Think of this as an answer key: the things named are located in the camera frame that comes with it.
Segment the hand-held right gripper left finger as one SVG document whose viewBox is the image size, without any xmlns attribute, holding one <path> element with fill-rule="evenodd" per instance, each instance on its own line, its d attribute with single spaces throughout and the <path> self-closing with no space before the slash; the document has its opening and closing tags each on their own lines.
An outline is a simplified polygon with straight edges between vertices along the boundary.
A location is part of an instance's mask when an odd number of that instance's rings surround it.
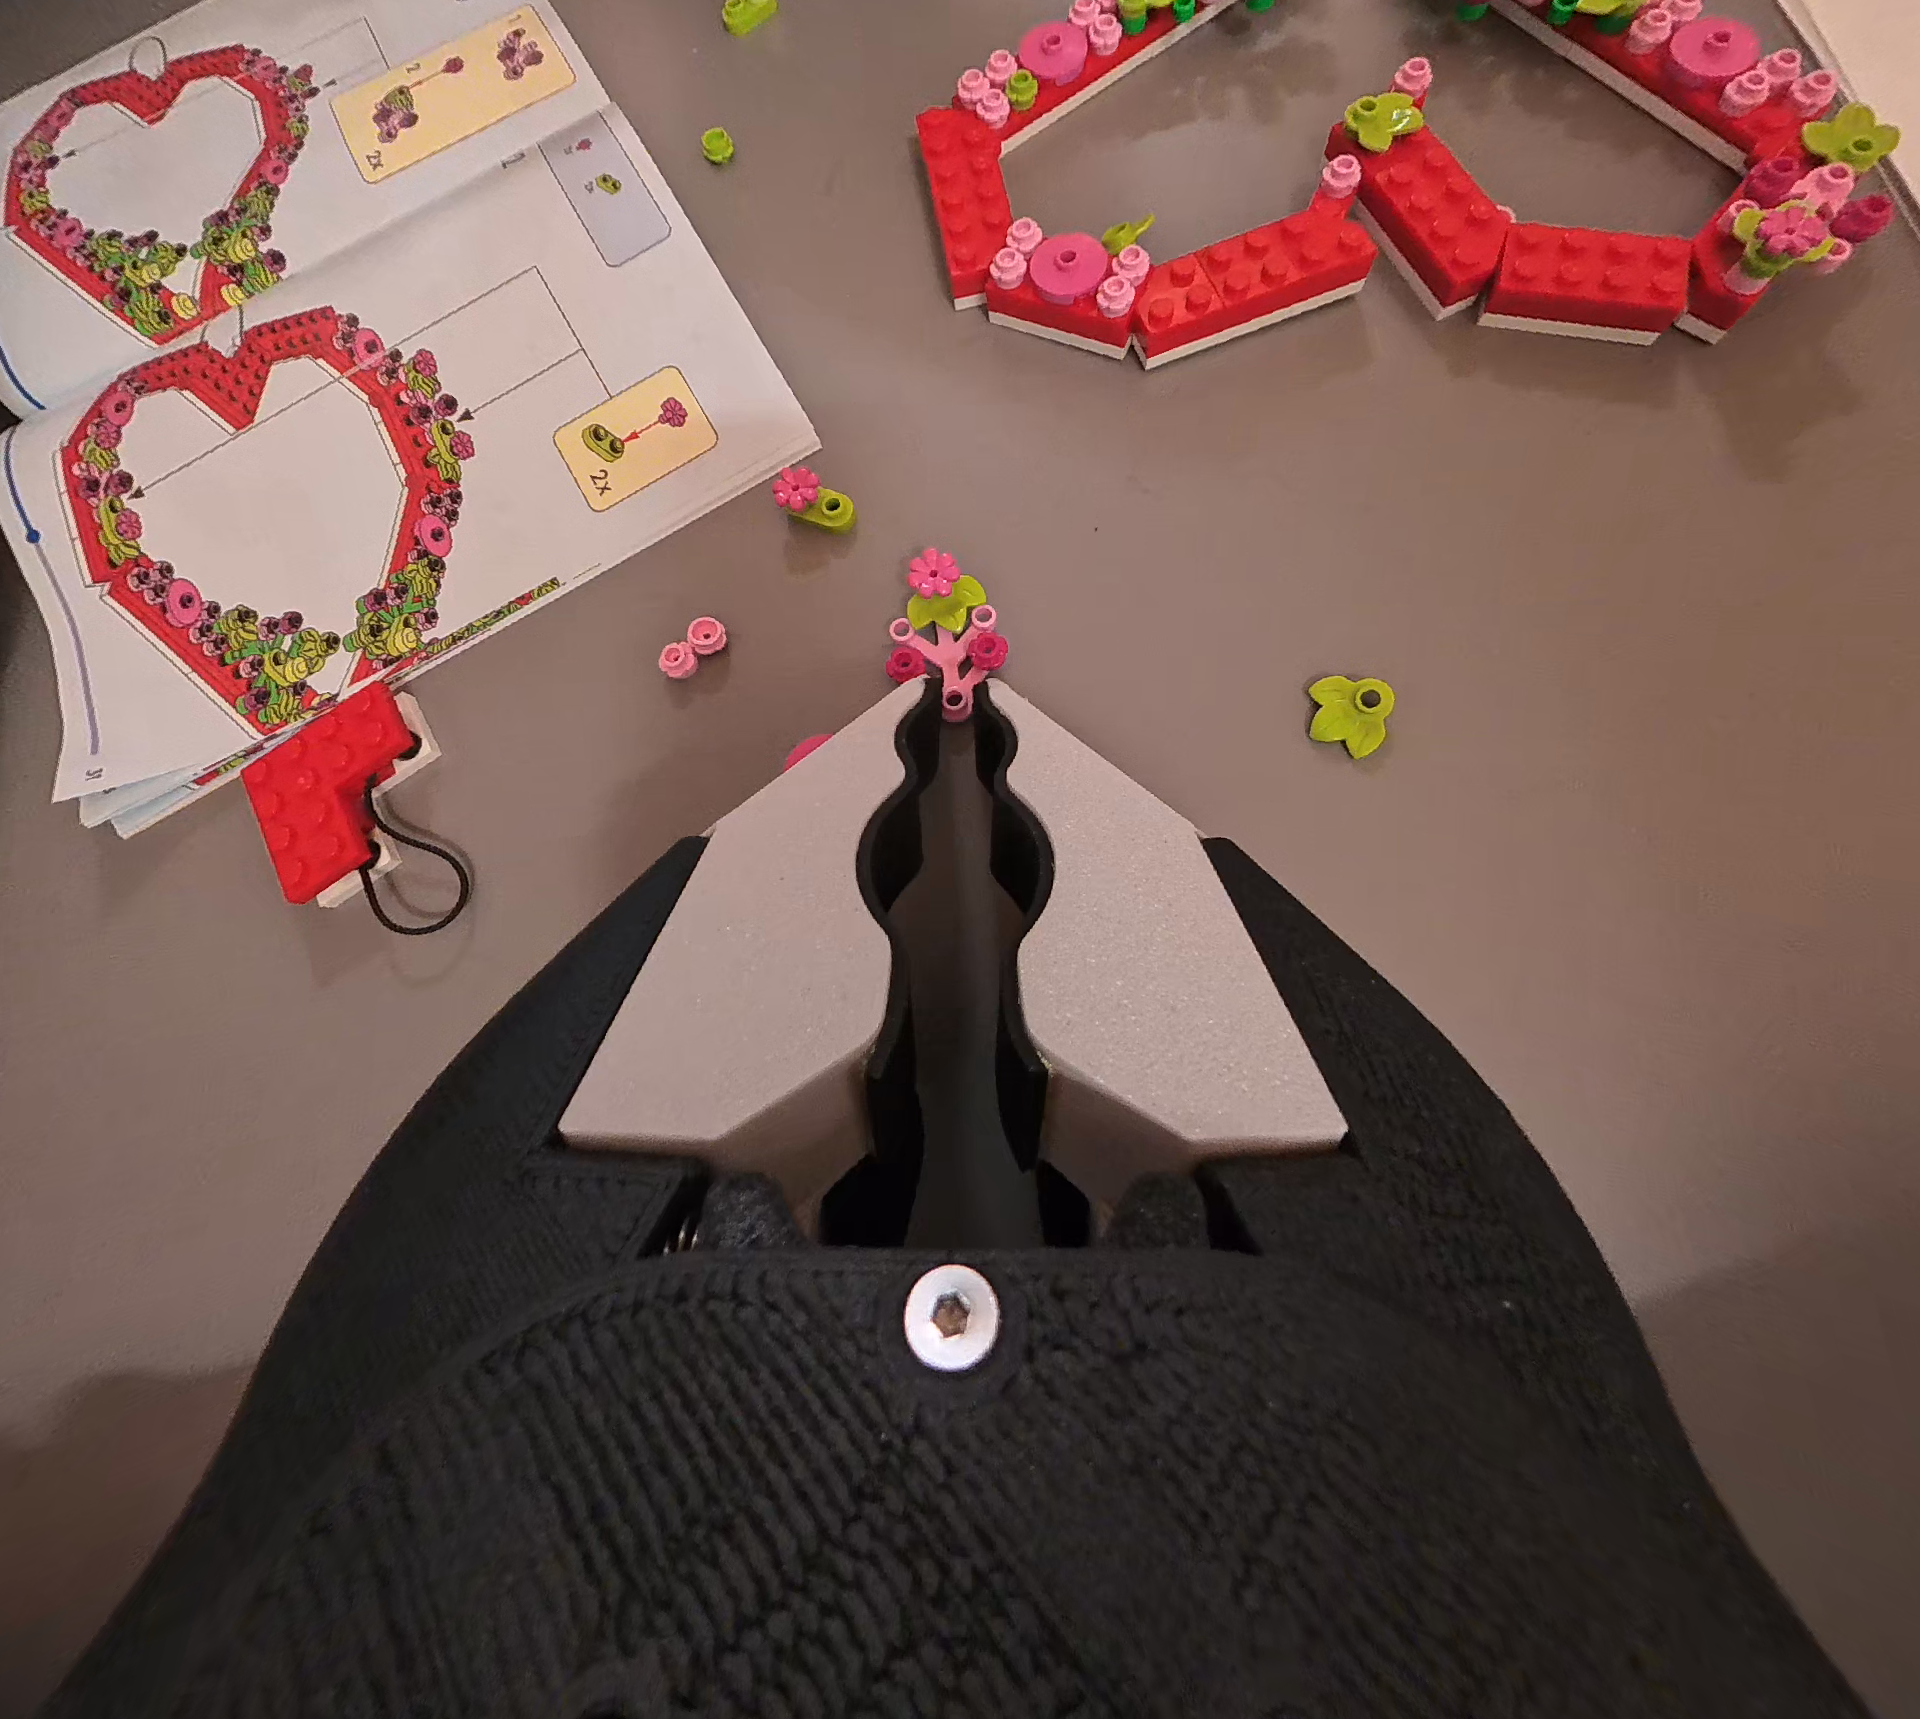
<svg viewBox="0 0 1920 1719">
<path fill-rule="evenodd" d="M 940 711 L 903 684 L 708 834 L 559 1118 L 575 1149 L 763 1173 L 830 1242 L 903 1242 L 925 1119 L 889 928 Z"/>
</svg>

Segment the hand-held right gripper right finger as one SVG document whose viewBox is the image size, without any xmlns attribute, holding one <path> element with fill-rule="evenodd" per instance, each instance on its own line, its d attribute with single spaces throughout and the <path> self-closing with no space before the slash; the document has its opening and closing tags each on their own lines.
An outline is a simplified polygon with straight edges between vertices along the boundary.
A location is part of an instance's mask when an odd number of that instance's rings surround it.
<svg viewBox="0 0 1920 1719">
<path fill-rule="evenodd" d="M 1045 1244 L 1141 1178 L 1334 1152 L 1347 1119 L 1191 820 L 1006 684 L 974 705 L 997 962 L 996 1103 Z"/>
</svg>

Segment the pink lego flower stem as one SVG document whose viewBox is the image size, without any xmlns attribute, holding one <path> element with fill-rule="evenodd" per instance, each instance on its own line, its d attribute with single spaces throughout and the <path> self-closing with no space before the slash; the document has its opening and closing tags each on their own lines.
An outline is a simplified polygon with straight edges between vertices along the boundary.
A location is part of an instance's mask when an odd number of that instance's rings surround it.
<svg viewBox="0 0 1920 1719">
<path fill-rule="evenodd" d="M 996 606 L 982 584 L 940 547 L 925 547 L 908 561 L 905 587 L 905 611 L 887 627 L 886 676 L 896 684 L 935 678 L 945 722 L 963 722 L 976 686 L 1003 668 L 1011 653 Z"/>
</svg>

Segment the red heart lego frame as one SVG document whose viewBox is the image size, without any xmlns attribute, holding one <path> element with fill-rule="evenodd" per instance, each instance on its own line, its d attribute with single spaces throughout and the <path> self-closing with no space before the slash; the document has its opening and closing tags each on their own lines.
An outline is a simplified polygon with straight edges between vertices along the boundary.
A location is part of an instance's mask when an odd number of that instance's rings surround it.
<svg viewBox="0 0 1920 1719">
<path fill-rule="evenodd" d="M 1644 348 L 1724 338 L 1785 274 L 1840 271 L 1892 218 L 1895 125 L 1798 48 L 1703 0 L 1448 0 L 1497 12 L 1732 173 L 1688 236 L 1515 217 L 1433 131 L 1433 63 L 1332 125 L 1301 209 L 1153 258 L 1150 220 L 1101 233 L 1016 217 L 1013 150 L 1225 12 L 1282 0 L 1074 0 L 959 75 L 915 132 L 945 283 L 990 324 L 1142 369 L 1359 293 L 1378 254 L 1440 321 Z"/>
</svg>

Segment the lime lego leaf piece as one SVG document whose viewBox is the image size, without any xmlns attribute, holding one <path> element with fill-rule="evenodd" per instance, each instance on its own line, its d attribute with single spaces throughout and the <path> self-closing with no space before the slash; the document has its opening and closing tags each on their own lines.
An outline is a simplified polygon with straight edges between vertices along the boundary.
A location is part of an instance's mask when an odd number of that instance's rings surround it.
<svg viewBox="0 0 1920 1719">
<path fill-rule="evenodd" d="M 1343 746 L 1356 761 L 1383 746 L 1397 693 L 1377 676 L 1324 676 L 1308 686 L 1308 741 Z"/>
</svg>

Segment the red corner lego piece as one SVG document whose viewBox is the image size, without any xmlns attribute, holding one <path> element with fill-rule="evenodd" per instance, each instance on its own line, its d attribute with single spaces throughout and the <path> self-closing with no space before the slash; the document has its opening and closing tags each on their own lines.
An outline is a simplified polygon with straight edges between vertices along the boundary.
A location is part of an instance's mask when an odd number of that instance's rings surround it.
<svg viewBox="0 0 1920 1719">
<path fill-rule="evenodd" d="M 397 868 L 370 802 L 437 757 L 416 699 L 373 682 L 247 761 L 237 776 L 284 902 L 330 909 L 364 890 L 364 874 Z"/>
</svg>

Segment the lego instruction booklet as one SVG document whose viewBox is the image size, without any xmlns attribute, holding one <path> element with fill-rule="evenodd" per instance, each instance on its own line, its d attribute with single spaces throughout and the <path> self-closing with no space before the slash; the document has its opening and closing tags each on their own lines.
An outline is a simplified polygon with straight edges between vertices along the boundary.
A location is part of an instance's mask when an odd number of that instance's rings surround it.
<svg viewBox="0 0 1920 1719">
<path fill-rule="evenodd" d="M 125 837 L 819 445 L 548 0 L 205 0 L 9 96 L 3 404 Z"/>
</svg>

